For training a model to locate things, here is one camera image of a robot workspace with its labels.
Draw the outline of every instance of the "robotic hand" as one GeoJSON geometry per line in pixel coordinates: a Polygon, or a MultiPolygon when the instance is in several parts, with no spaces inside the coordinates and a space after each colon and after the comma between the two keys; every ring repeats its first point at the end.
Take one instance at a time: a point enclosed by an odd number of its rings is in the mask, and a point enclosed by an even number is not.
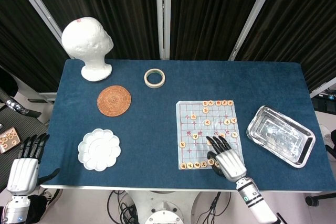
{"type": "Polygon", "coordinates": [[[38,169],[49,135],[34,135],[21,143],[18,158],[13,161],[7,190],[13,195],[3,210],[1,223],[24,224],[27,219],[31,194],[36,186],[54,178],[59,168],[48,176],[38,178],[38,169]]]}
{"type": "Polygon", "coordinates": [[[207,158],[219,163],[220,168],[212,165],[212,169],[219,175],[225,176],[231,182],[236,183],[236,189],[245,201],[247,207],[252,211],[257,221],[262,224],[281,224],[283,222],[272,212],[264,198],[260,194],[256,184],[246,176],[246,167],[241,162],[237,153],[231,149],[225,138],[206,137],[217,152],[208,152],[207,158]]]}

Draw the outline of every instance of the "black curtain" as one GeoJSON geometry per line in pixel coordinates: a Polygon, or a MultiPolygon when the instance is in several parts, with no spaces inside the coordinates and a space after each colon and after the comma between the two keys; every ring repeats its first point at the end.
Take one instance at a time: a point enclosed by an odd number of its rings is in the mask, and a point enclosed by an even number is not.
{"type": "Polygon", "coordinates": [[[66,59],[28,0],[0,0],[1,66],[36,91],[57,91],[66,59]]]}
{"type": "Polygon", "coordinates": [[[114,42],[106,58],[160,58],[156,0],[42,1],[61,30],[74,19],[96,18],[114,42]]]}
{"type": "Polygon", "coordinates": [[[266,0],[236,60],[301,63],[314,90],[336,76],[336,0],[266,0]]]}
{"type": "Polygon", "coordinates": [[[227,60],[255,0],[172,0],[173,60],[227,60]]]}

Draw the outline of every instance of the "white pole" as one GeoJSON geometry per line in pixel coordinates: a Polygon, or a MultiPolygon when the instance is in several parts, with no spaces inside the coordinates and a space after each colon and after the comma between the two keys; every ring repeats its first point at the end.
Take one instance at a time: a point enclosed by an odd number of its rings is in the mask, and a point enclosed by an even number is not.
{"type": "Polygon", "coordinates": [[[323,90],[326,90],[327,88],[333,86],[334,84],[336,84],[336,77],[331,79],[330,81],[322,84],[321,86],[319,86],[317,89],[313,90],[310,93],[310,98],[313,98],[315,95],[318,95],[319,93],[321,93],[323,90]]]}
{"type": "Polygon", "coordinates": [[[158,12],[157,32],[159,35],[159,52],[160,59],[164,60],[164,48],[163,48],[163,0],[156,0],[156,9],[158,12]]]}
{"type": "Polygon", "coordinates": [[[248,15],[248,18],[245,22],[245,25],[242,29],[242,31],[240,32],[240,35],[237,39],[236,45],[233,48],[229,60],[235,60],[241,46],[243,45],[248,33],[250,32],[253,23],[255,22],[256,18],[258,17],[258,14],[261,10],[261,8],[263,7],[264,3],[266,0],[256,0],[254,3],[254,6],[250,12],[250,14],[248,15]]]}
{"type": "Polygon", "coordinates": [[[38,15],[42,18],[44,23],[47,25],[47,27],[50,29],[52,34],[55,36],[55,38],[58,40],[58,42],[62,46],[62,31],[59,28],[59,26],[56,24],[55,20],[51,16],[50,12],[48,11],[47,7],[44,5],[42,0],[29,0],[31,5],[34,7],[34,9],[37,11],[38,15]]]}
{"type": "Polygon", "coordinates": [[[170,18],[171,18],[171,1],[164,0],[164,59],[170,58],[170,18]]]}

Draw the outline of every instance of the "stainless steel tray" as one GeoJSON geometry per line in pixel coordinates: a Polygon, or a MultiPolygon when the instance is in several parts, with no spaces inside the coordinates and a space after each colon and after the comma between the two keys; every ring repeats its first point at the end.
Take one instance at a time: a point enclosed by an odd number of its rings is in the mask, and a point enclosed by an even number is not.
{"type": "Polygon", "coordinates": [[[293,119],[262,106],[247,128],[247,136],[291,166],[304,167],[315,135],[293,119]]]}

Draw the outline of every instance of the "masking tape roll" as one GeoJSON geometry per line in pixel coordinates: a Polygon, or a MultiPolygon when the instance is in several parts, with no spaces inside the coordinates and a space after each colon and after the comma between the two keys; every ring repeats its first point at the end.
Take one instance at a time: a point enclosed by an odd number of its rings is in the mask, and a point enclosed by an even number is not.
{"type": "Polygon", "coordinates": [[[157,89],[157,88],[161,87],[162,85],[164,85],[164,82],[166,81],[166,77],[164,75],[164,72],[162,72],[162,70],[160,70],[158,68],[152,68],[145,73],[144,80],[145,80],[145,83],[148,87],[150,87],[152,89],[157,89]],[[159,75],[161,75],[162,80],[159,83],[156,83],[156,84],[150,83],[147,80],[147,78],[151,73],[158,73],[159,75]]]}

